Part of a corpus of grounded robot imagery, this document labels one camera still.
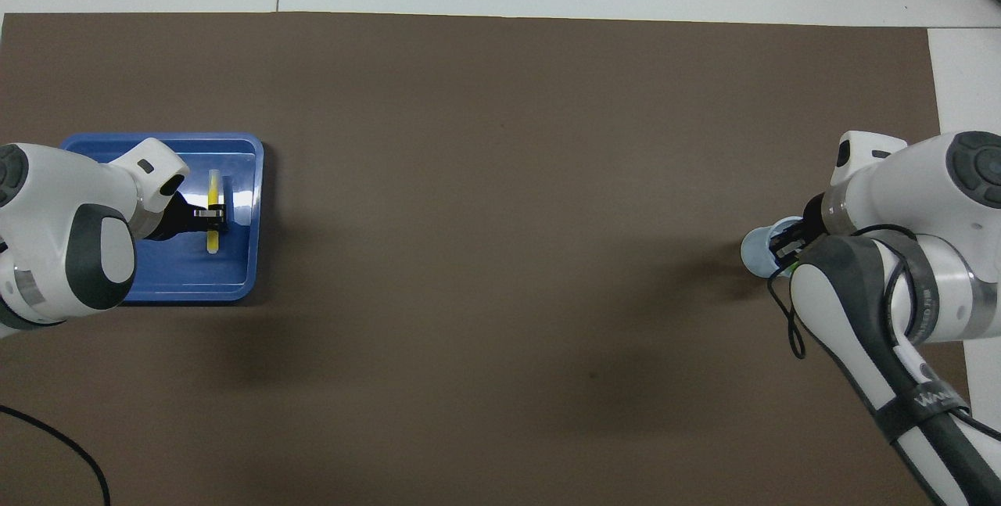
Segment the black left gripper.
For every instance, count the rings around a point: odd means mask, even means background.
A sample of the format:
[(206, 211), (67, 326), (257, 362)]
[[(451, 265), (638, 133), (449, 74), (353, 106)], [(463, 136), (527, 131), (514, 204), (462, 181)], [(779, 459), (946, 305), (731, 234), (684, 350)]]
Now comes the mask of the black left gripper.
[[(175, 192), (160, 214), (158, 224), (143, 239), (163, 242), (191, 231), (213, 231), (213, 210), (198, 209), (187, 202), (181, 192)], [(216, 204), (216, 231), (218, 234), (228, 231), (228, 209), (225, 204)]]

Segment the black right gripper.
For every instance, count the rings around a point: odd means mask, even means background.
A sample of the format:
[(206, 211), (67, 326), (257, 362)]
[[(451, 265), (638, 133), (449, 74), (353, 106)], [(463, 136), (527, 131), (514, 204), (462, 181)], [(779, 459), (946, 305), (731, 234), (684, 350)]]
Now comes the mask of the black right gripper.
[(814, 196), (807, 202), (803, 214), (794, 224), (772, 235), (771, 254), (776, 259), (785, 259), (785, 263), (789, 264), (797, 260), (806, 246), (827, 234), (828, 228), (823, 223), (824, 196), (823, 193)]

